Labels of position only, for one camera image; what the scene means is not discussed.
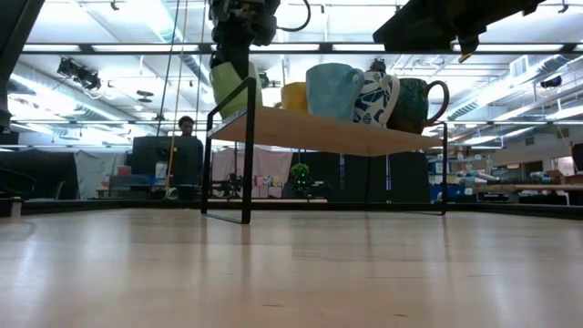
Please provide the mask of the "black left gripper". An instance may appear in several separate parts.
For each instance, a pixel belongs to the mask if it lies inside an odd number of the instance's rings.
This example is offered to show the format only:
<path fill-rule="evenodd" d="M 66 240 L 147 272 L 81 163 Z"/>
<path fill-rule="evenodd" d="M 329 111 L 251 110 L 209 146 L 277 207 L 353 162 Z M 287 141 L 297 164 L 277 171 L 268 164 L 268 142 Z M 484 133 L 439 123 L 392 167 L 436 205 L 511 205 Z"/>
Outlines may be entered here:
<path fill-rule="evenodd" d="M 281 0 L 208 0 L 216 51 L 210 68 L 230 63 L 241 80 L 249 75 L 249 49 L 268 46 L 276 35 Z"/>

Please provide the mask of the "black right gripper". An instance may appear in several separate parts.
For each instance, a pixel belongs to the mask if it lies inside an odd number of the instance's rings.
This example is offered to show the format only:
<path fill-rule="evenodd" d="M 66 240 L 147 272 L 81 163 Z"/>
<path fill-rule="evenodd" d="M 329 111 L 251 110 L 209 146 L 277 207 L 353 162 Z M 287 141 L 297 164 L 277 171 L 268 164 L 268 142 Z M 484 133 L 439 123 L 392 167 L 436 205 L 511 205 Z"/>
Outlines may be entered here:
<path fill-rule="evenodd" d="M 487 26 L 517 12 L 529 15 L 545 0 L 409 0 L 374 33 L 386 51 L 446 50 L 457 39 L 464 63 L 479 46 Z M 457 16 L 457 30 L 454 24 Z"/>

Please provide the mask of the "orange mug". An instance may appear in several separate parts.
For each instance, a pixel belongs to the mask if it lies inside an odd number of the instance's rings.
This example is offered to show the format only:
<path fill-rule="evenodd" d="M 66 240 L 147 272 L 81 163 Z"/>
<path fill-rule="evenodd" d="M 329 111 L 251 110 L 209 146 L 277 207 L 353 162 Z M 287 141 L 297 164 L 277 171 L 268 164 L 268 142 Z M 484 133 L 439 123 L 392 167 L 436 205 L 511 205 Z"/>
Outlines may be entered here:
<path fill-rule="evenodd" d="M 281 108 L 301 113 L 308 112 L 305 82 L 293 82 L 281 88 Z"/>

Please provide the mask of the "blue and white patterned mug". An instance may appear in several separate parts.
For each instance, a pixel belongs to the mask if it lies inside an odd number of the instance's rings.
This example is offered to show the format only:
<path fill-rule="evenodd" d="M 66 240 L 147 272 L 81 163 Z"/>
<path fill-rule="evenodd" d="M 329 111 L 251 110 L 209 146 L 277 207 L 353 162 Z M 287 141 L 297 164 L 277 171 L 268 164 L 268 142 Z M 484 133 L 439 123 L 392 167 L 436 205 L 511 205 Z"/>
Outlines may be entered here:
<path fill-rule="evenodd" d="M 400 95 L 400 79 L 379 71 L 366 71 L 361 92 L 354 103 L 355 123 L 386 128 Z"/>

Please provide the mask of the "light blue mug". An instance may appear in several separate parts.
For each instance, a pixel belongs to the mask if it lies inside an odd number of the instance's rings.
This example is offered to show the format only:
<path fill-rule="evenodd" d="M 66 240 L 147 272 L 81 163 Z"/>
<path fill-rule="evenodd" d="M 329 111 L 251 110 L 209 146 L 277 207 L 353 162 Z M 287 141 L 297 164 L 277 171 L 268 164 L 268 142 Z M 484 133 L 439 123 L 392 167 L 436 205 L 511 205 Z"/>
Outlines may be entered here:
<path fill-rule="evenodd" d="M 352 122 L 354 103 L 364 84 L 364 72 L 342 63 L 326 63 L 306 72 L 306 94 L 311 115 Z"/>

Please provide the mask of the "overhead rig light bar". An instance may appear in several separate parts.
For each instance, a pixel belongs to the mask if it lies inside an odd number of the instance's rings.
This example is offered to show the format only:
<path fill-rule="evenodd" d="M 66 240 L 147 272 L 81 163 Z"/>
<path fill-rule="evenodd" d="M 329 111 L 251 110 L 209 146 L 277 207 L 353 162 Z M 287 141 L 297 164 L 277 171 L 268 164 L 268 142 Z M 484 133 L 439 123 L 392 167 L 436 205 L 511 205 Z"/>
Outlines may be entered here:
<path fill-rule="evenodd" d="M 24 55 L 208 55 L 216 50 L 212 43 L 186 44 L 26 44 Z M 269 46 L 252 46 L 252 54 L 276 55 L 309 54 L 366 54 L 379 55 L 388 51 L 373 43 L 274 43 Z M 477 47 L 476 55 L 583 55 L 583 43 L 484 43 Z"/>

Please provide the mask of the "pale pink cloth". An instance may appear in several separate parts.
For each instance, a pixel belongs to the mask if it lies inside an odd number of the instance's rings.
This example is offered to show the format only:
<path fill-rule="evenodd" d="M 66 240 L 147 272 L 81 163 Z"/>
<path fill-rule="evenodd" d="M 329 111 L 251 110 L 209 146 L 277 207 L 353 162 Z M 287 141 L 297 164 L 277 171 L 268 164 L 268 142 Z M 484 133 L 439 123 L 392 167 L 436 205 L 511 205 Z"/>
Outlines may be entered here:
<path fill-rule="evenodd" d="M 211 179 L 226 180 L 231 173 L 238 177 L 244 174 L 245 150 L 226 148 L 216 151 L 211 156 Z M 292 153 L 271 151 L 260 147 L 253 150 L 252 192 L 255 176 L 279 176 L 283 184 L 288 181 L 292 165 Z"/>

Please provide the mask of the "person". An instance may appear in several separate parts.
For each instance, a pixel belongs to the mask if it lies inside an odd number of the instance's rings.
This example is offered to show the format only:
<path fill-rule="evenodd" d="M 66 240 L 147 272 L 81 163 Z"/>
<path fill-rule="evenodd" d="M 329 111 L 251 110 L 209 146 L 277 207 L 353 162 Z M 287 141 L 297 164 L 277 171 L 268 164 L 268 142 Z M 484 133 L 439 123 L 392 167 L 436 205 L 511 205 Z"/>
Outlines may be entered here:
<path fill-rule="evenodd" d="M 173 153 L 168 200 L 194 200 L 200 185 L 203 169 L 203 145 L 193 134 L 194 120 L 190 116 L 179 119 L 181 134 L 176 139 Z"/>

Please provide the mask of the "pink boxes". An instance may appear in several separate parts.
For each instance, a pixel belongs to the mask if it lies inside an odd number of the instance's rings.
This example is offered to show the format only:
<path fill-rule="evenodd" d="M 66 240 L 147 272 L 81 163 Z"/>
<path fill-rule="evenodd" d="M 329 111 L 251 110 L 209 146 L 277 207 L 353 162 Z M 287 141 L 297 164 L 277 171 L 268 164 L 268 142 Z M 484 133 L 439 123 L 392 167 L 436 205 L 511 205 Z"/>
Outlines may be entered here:
<path fill-rule="evenodd" d="M 282 196 L 283 182 L 279 176 L 255 176 L 253 179 L 254 198 L 278 199 Z"/>

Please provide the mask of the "black monitor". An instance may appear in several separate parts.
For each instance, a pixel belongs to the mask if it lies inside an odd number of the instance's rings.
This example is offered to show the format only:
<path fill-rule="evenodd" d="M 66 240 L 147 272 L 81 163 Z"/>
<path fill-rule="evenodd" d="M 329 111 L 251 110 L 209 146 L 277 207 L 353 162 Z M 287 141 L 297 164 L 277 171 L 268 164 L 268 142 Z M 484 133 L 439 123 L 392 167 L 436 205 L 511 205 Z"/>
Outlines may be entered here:
<path fill-rule="evenodd" d="M 172 137 L 145 136 L 133 140 L 131 172 L 137 175 L 162 176 L 168 172 Z"/>

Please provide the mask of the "black room divider panels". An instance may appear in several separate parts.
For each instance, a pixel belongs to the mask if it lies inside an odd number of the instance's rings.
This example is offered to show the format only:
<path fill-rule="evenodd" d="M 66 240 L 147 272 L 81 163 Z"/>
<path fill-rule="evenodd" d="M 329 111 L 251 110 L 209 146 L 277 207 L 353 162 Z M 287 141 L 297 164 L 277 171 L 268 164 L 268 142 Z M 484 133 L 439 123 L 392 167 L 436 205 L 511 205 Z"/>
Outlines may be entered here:
<path fill-rule="evenodd" d="M 313 152 L 302 156 L 311 178 L 323 186 L 314 195 L 329 202 L 429 203 L 426 156 L 405 152 L 381 157 L 357 157 Z"/>

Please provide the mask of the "blue storage bins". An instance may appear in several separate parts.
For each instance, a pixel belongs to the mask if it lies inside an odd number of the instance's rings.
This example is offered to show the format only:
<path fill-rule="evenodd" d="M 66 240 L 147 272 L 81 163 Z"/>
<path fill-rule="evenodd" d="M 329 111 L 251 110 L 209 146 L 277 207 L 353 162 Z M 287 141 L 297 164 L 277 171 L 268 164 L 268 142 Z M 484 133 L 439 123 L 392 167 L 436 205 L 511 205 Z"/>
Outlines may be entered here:
<path fill-rule="evenodd" d="M 432 202 L 437 202 L 442 199 L 443 185 L 432 185 L 430 187 L 430 199 Z M 465 187 L 458 184 L 448 184 L 446 186 L 447 199 L 449 201 L 459 201 L 465 197 Z"/>

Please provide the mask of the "grey cloth cover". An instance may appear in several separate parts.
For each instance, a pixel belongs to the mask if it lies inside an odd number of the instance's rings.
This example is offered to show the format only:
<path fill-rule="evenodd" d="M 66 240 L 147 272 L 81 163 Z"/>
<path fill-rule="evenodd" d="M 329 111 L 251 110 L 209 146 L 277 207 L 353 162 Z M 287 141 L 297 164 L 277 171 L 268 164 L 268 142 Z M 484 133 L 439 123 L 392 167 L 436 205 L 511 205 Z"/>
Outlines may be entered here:
<path fill-rule="evenodd" d="M 78 197 L 88 200 L 97 196 L 97 189 L 124 164 L 123 153 L 91 153 L 80 150 L 74 154 L 77 168 Z"/>

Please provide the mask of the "wooden shelf with black frame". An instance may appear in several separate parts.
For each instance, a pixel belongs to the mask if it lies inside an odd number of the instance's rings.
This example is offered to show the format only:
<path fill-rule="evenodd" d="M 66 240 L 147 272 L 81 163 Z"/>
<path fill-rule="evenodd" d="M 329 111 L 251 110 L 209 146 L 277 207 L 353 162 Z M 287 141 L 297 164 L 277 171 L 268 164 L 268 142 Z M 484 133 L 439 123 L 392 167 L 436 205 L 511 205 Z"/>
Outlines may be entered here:
<path fill-rule="evenodd" d="M 441 140 L 393 129 L 367 128 L 336 118 L 300 114 L 256 105 L 254 77 L 245 77 L 207 115 L 200 213 L 237 224 L 251 223 L 254 148 L 257 144 L 308 149 L 360 157 L 379 157 L 440 146 L 447 153 L 448 137 Z M 210 164 L 214 139 L 244 144 L 242 201 L 239 219 L 210 213 Z"/>

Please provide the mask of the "black table frame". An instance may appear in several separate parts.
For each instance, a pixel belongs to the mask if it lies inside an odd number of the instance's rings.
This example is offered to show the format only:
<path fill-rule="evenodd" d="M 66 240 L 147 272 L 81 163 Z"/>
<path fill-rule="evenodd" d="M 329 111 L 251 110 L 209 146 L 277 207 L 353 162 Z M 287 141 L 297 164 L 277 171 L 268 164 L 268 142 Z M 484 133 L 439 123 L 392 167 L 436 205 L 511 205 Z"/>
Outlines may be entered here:
<path fill-rule="evenodd" d="M 91 210 L 153 209 L 198 210 L 197 201 L 172 200 L 30 200 L 0 199 L 0 218 L 13 214 L 37 215 Z M 313 211 L 372 211 L 372 212 L 485 212 L 517 216 L 534 216 L 583 221 L 583 206 L 536 205 L 511 203 L 326 203 L 254 201 L 252 210 L 313 210 Z"/>

